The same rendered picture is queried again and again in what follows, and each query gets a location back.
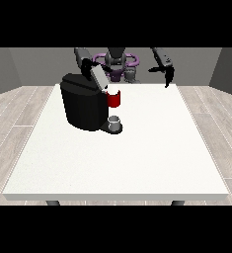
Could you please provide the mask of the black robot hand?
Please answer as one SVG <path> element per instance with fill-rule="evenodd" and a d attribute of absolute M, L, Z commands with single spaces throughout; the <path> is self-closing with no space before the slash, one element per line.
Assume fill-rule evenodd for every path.
<path fill-rule="evenodd" d="M 162 73 L 164 73 L 165 79 L 166 79 L 165 87 L 168 88 L 170 83 L 173 81 L 175 68 L 173 66 L 158 66 L 158 67 L 150 68 L 149 72 L 162 72 Z"/>
<path fill-rule="evenodd" d="M 81 73 L 82 73 L 82 75 L 83 75 L 88 81 L 90 81 L 90 80 L 91 80 L 91 69 L 92 69 L 93 67 L 98 66 L 98 65 L 100 65 L 100 66 L 103 68 L 104 71 L 109 72 L 109 73 L 112 72 L 112 70 L 111 70 L 109 67 L 107 67 L 107 66 L 105 66 L 105 65 L 103 65 L 103 64 L 101 64 L 101 63 L 99 63 L 99 62 L 94 62 L 94 61 L 92 61 L 92 60 L 89 59 L 89 58 L 84 58 L 84 59 L 82 60 L 82 65 L 81 65 Z"/>

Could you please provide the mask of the pale grey machine lid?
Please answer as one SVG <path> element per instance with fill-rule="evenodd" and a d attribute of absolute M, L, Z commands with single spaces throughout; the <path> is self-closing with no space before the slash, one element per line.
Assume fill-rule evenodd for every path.
<path fill-rule="evenodd" d="M 104 90 L 109 85 L 109 80 L 101 65 L 93 67 L 91 69 L 91 75 L 101 90 Z"/>

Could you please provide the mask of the black coffee machine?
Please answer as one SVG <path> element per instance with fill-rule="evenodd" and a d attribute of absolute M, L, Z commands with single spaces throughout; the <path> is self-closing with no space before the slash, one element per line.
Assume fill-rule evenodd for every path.
<path fill-rule="evenodd" d="M 60 90 L 66 118 L 71 125 L 88 131 L 122 132 L 121 123 L 119 130 L 109 130 L 109 91 L 102 91 L 94 78 L 88 81 L 81 74 L 68 73 L 62 78 Z"/>

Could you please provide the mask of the small grey coffee pod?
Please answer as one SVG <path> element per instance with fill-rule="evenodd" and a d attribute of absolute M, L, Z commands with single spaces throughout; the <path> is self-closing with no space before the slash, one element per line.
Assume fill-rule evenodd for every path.
<path fill-rule="evenodd" d="M 135 68 L 126 68 L 124 70 L 124 80 L 129 83 L 135 81 L 136 69 Z"/>

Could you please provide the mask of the red pod holder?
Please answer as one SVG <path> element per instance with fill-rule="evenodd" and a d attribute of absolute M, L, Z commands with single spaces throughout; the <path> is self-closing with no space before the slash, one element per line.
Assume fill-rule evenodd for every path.
<path fill-rule="evenodd" d="M 110 92 L 107 93 L 108 106 L 111 108 L 116 108 L 120 105 L 120 91 L 117 91 L 116 94 Z"/>

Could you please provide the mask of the small grey cup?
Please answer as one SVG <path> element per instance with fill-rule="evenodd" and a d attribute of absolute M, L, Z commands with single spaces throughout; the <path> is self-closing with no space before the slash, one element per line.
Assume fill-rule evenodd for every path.
<path fill-rule="evenodd" d="M 120 128 L 120 119 L 118 116 L 110 116 L 108 118 L 109 130 L 117 131 Z"/>

